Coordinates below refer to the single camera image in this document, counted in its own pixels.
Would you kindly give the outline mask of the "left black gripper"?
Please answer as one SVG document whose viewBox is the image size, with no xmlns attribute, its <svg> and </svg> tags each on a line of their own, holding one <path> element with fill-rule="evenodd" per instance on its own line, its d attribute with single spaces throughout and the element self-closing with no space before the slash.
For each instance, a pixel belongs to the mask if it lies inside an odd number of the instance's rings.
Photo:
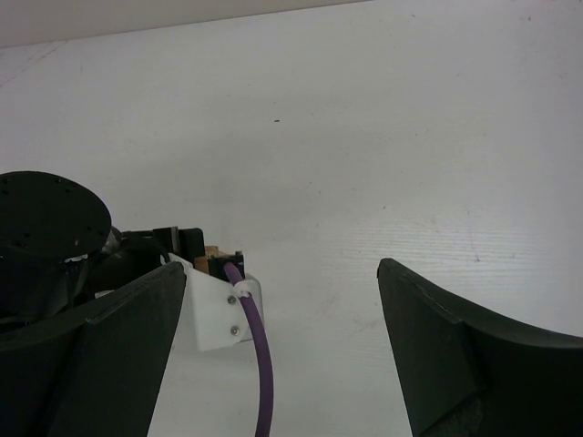
<svg viewBox="0 0 583 437">
<path fill-rule="evenodd" d="M 194 263 L 205 256 L 203 231 L 199 228 L 180 229 L 178 227 L 159 228 L 152 230 L 152 237 L 163 248 L 160 255 L 161 264 L 169 261 L 169 254 Z"/>
</svg>

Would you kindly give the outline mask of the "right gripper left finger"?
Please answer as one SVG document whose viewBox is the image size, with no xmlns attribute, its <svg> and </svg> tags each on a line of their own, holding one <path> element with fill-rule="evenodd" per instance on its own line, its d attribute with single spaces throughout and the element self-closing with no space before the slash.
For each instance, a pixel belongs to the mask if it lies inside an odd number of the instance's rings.
<svg viewBox="0 0 583 437">
<path fill-rule="evenodd" d="M 147 435 L 185 286 L 182 265 L 170 262 L 2 333 L 2 435 Z"/>
</svg>

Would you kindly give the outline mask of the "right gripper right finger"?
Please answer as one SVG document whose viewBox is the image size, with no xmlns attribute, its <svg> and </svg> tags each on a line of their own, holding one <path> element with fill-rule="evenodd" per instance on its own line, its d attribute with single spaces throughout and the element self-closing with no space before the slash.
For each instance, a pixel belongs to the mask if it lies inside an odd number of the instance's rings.
<svg viewBox="0 0 583 437">
<path fill-rule="evenodd" d="M 493 312 L 394 259 L 377 280 L 414 436 L 579 436 L 582 339 Z"/>
</svg>

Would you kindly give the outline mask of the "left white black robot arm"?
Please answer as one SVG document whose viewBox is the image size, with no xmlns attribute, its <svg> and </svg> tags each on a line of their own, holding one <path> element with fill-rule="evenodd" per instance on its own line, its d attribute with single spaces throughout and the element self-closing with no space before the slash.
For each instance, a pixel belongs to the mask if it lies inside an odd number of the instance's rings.
<svg viewBox="0 0 583 437">
<path fill-rule="evenodd" d="M 87 303 L 168 263 L 205 254 L 201 229 L 120 231 L 105 203 L 62 176 L 1 176 L 1 330 Z"/>
</svg>

